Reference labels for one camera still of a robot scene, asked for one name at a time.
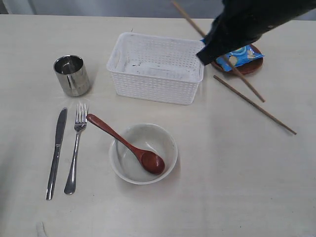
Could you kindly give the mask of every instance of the chopsticks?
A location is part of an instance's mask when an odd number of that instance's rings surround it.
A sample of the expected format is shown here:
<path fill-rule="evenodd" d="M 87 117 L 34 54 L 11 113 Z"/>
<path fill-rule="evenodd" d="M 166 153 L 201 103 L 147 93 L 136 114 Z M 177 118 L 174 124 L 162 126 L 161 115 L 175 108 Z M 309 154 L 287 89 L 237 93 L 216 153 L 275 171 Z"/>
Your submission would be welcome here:
<path fill-rule="evenodd" d="M 293 131 L 291 128 L 289 128 L 288 126 L 286 126 L 283 122 L 281 122 L 280 120 L 278 120 L 276 117 L 274 117 L 273 115 L 271 115 L 270 113 L 268 113 L 267 111 L 265 111 L 264 109 L 262 109 L 259 105 L 257 105 L 256 103 L 254 103 L 253 101 L 251 101 L 250 99 L 248 99 L 246 96 L 244 96 L 243 94 L 241 94 L 239 91 L 237 91 L 236 89 L 234 89 L 232 86 L 230 86 L 228 83 L 224 82 L 222 79 L 220 79 L 218 76 L 214 75 L 214 78 L 216 80 L 218 80 L 221 84 L 223 84 L 224 86 L 226 86 L 229 90 L 231 90 L 233 93 L 235 93 L 236 95 L 240 96 L 242 99 L 244 99 L 245 101 L 247 101 L 250 105 L 252 105 L 253 107 L 255 107 L 256 109 L 258 109 L 260 112 L 262 112 L 264 115 L 268 116 L 270 119 L 272 119 L 274 122 L 276 122 L 277 124 L 281 125 L 282 127 L 284 127 L 285 129 L 287 129 L 288 131 L 290 131 L 291 133 L 293 133 L 294 135 L 296 135 L 296 132 Z"/>
<path fill-rule="evenodd" d="M 190 18 L 190 16 L 185 12 L 185 10 L 176 2 L 172 1 L 172 4 L 180 12 L 180 14 L 189 22 L 189 24 L 202 36 L 205 37 L 205 33 L 197 26 L 197 24 Z M 223 55 L 221 56 L 224 61 L 232 68 L 233 72 L 248 86 L 248 88 L 262 101 L 265 99 L 259 94 L 259 92 L 247 81 L 245 76 L 228 60 L 228 58 Z"/>

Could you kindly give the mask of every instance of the stainless steel cup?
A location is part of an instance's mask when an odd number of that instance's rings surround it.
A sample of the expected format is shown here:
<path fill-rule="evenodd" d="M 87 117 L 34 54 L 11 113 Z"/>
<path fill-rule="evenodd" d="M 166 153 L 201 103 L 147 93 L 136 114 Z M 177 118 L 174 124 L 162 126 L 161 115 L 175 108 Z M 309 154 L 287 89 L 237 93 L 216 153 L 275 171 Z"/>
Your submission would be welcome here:
<path fill-rule="evenodd" d="M 66 95 L 80 96 L 90 89 L 90 81 L 82 58 L 66 55 L 56 60 L 54 70 Z"/>

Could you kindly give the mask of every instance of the butter knife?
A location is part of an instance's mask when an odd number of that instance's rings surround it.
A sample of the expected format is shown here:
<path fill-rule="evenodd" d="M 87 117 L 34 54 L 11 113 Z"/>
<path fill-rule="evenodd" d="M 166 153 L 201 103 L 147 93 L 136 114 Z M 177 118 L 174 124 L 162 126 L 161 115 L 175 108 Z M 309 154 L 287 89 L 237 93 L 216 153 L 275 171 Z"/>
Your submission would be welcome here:
<path fill-rule="evenodd" d="M 67 118 L 67 108 L 63 108 L 59 114 L 57 126 L 56 126 L 56 135 L 55 135 L 55 150 L 53 156 L 53 162 L 50 168 L 49 180 L 46 190 L 46 200 L 51 200 L 54 194 L 56 176 L 57 176 L 57 167 L 61 149 L 61 143 L 63 141 L 64 130 L 66 125 Z"/>

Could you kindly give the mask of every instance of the red spoon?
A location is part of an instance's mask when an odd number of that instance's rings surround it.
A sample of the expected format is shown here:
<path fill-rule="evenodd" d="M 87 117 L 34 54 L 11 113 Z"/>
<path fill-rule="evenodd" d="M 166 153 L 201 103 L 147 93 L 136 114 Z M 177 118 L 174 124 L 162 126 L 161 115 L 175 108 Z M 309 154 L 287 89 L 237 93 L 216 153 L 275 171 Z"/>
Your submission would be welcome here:
<path fill-rule="evenodd" d="M 134 155 L 136 155 L 138 161 L 146 171 L 156 175 L 161 174 L 163 172 L 164 162 L 160 156 L 151 151 L 146 151 L 134 147 L 133 145 L 128 143 L 124 138 L 118 135 L 110 126 L 108 126 L 105 122 L 99 119 L 96 115 L 88 114 L 87 119 L 90 123 L 102 129 L 103 131 L 109 133 L 111 136 L 118 139 L 127 148 L 129 148 L 134 153 Z"/>

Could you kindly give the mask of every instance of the snack package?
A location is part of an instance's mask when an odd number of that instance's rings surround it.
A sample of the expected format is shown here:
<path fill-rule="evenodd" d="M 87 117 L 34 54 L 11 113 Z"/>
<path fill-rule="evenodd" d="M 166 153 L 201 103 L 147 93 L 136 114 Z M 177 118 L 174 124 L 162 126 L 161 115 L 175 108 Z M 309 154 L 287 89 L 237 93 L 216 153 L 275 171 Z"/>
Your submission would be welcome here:
<path fill-rule="evenodd" d="M 262 58 L 264 55 L 254 52 L 251 46 L 247 45 L 233 52 L 227 53 L 226 57 L 229 58 L 229 61 L 235 67 L 239 67 L 251 62 L 252 60 Z M 224 69 L 225 72 L 228 72 L 232 69 L 221 57 L 217 58 L 216 62 Z"/>

